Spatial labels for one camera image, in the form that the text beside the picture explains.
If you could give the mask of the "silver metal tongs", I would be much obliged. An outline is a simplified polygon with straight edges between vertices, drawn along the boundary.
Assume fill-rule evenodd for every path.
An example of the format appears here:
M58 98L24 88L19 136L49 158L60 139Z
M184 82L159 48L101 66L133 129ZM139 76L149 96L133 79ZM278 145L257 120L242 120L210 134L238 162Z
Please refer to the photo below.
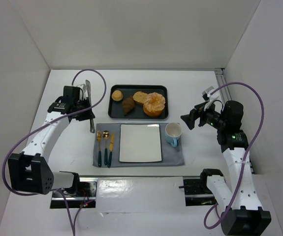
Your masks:
M88 100L88 103L89 103L89 106L92 105L92 101L91 101L91 83L89 80L86 80L85 81L85 85L86 85L86 91L87 91L87 100ZM95 133L95 127L94 127L94 114L92 112L92 110L89 110L88 111L89 113L89 120L90 120L90 132L91 133Z

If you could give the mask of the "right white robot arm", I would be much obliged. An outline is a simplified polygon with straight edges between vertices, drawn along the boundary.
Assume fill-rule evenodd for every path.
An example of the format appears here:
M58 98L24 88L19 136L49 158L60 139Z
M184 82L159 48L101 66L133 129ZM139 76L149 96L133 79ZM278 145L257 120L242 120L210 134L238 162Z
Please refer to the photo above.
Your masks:
M229 170L231 186L218 169L203 169L200 175L201 188L210 191L220 210L219 221L226 236L259 236L271 223L271 213L263 209L252 180L250 147L241 129L244 107L237 101L228 101L218 113L212 104L205 109L206 102L196 105L181 119L188 128L206 124L217 130L217 141Z

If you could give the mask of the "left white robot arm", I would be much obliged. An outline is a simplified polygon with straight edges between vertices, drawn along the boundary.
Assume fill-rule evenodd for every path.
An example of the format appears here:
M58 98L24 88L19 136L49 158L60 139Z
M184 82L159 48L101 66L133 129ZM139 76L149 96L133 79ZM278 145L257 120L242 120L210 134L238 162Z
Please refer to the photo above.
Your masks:
M95 132L95 116L90 106L89 81L63 88L63 95L48 108L46 127L38 131L20 153L10 154L7 162L13 190L44 195L56 189L66 189L69 193L77 191L79 175L67 171L52 172L48 160L57 140L73 119L89 120L90 132Z

